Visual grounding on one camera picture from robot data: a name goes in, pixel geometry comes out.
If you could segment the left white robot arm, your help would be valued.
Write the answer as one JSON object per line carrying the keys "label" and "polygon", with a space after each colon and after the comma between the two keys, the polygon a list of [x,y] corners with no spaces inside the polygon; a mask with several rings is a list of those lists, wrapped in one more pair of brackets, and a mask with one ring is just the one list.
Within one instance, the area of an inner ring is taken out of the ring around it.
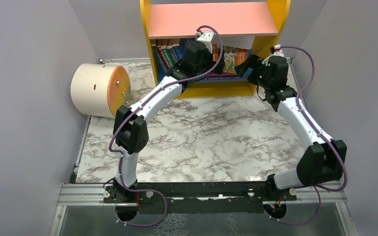
{"label": "left white robot arm", "polygon": [[119,153],[118,173],[113,188],[123,198],[136,192],[136,164],[139,152],[149,140],[148,124],[169,101],[187,90],[197,79],[211,72],[223,72],[224,48],[219,45],[219,57],[213,59],[211,42],[192,41],[180,59],[165,74],[162,81],[143,99],[130,107],[117,109],[110,152]]}

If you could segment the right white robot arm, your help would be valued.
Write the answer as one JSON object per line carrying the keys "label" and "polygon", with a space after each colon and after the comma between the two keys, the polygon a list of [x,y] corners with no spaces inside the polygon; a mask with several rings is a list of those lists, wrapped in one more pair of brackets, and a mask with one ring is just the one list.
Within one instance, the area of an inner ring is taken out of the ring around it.
{"label": "right white robot arm", "polygon": [[273,191],[315,186],[343,178],[347,146],[344,141],[325,134],[297,98],[296,90],[287,84],[289,66],[285,57],[262,59],[250,55],[235,67],[235,71],[238,76],[250,71],[248,82],[264,88],[264,101],[288,122],[305,151],[295,168],[268,177]]}

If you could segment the purple paperback book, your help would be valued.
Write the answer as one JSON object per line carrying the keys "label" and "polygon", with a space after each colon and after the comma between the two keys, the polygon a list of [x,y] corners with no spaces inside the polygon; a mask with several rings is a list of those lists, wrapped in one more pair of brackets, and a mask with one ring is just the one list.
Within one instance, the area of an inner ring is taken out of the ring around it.
{"label": "purple paperback book", "polygon": [[204,81],[221,81],[221,80],[228,80],[228,81],[242,81],[246,80],[247,77],[244,75],[242,77],[237,76],[236,74],[208,74],[205,76]]}

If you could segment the orange paperback book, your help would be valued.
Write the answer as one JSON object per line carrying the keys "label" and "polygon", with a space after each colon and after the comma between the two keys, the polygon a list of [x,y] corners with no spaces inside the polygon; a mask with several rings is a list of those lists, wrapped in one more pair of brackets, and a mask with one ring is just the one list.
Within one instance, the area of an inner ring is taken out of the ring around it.
{"label": "orange paperback book", "polygon": [[250,49],[242,49],[230,46],[224,46],[224,68],[222,74],[210,73],[209,77],[228,76],[237,77],[235,67],[242,64],[251,54]]}

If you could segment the Nineteen Eighty-Four dark book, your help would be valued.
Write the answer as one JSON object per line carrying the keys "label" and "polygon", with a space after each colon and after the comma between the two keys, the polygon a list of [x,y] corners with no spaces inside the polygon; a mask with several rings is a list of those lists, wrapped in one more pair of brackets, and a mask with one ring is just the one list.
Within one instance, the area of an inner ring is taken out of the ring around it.
{"label": "Nineteen Eighty-Four dark book", "polygon": [[157,67],[158,67],[157,70],[159,71],[159,73],[166,74],[166,72],[168,71],[168,66],[161,54],[159,47],[157,46],[156,40],[151,39],[150,43],[151,43],[151,48],[154,54],[154,58],[157,63]]}

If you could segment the green Treehouse book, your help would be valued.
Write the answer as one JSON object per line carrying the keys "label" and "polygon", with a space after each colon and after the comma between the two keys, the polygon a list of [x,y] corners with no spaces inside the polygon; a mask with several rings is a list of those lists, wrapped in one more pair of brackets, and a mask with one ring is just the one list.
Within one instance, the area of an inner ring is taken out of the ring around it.
{"label": "green Treehouse book", "polygon": [[173,39],[174,38],[168,39],[167,49],[168,49],[168,51],[169,51],[169,53],[170,53],[170,55],[171,55],[171,57],[174,61],[174,64],[176,64],[179,60],[178,60],[174,50],[172,49]]}

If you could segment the Jane Eyre blue book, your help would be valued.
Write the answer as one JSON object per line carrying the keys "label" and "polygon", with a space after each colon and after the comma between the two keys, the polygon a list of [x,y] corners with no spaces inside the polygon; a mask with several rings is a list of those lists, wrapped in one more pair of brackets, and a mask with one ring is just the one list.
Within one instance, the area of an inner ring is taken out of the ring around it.
{"label": "Jane Eyre blue book", "polygon": [[194,40],[195,40],[195,38],[175,38],[175,39],[173,39],[172,49],[174,50],[178,60],[183,58],[185,51],[186,51],[186,47]]}

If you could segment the red Treehouse book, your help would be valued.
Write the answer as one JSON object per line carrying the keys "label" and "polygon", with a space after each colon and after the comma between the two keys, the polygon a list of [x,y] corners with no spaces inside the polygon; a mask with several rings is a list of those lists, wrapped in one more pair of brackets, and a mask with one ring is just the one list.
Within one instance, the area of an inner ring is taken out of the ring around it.
{"label": "red Treehouse book", "polygon": [[168,39],[156,39],[157,48],[162,55],[168,69],[174,66],[174,61],[167,49]]}

